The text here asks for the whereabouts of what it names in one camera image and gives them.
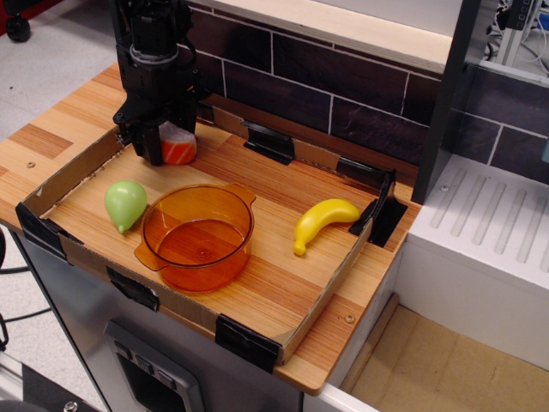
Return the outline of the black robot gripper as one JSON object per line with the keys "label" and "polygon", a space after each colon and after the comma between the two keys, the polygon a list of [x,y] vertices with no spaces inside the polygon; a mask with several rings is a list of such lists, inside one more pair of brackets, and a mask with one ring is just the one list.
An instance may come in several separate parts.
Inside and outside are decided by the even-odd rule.
{"label": "black robot gripper", "polygon": [[113,117],[122,139],[152,166],[163,164],[160,125],[172,122],[194,134],[201,74],[180,52],[163,64],[142,63],[127,47],[126,101]]}

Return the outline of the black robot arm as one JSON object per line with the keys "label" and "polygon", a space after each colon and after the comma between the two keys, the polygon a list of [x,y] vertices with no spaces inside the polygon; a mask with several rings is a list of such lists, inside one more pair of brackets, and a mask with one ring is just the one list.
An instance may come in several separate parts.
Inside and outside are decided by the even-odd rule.
{"label": "black robot arm", "polygon": [[118,136],[154,166],[163,163],[160,127],[196,127],[201,75],[188,39],[185,1],[110,1],[118,68],[126,100],[113,116]]}

